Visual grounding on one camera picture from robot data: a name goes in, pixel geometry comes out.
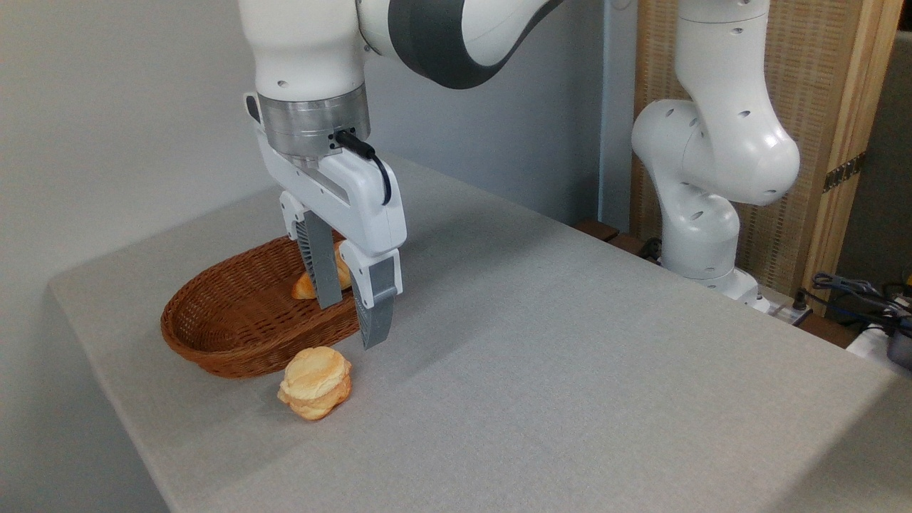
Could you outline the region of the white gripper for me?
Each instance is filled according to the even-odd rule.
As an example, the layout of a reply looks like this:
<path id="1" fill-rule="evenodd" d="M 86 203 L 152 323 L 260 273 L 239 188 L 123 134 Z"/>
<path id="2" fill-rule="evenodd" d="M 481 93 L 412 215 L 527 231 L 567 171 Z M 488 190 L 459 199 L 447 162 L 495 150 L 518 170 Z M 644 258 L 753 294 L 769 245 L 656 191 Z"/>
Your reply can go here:
<path id="1" fill-rule="evenodd" d="M 293 298 L 317 299 L 323 309 L 342 301 L 332 227 L 349 240 L 340 256 L 351 270 L 363 347 L 378 345 L 402 293 L 397 248 L 407 232 L 396 177 L 367 143 L 367 96 L 286 102 L 248 93 L 245 108 L 265 167 L 286 190 L 284 226 L 305 264 Z"/>

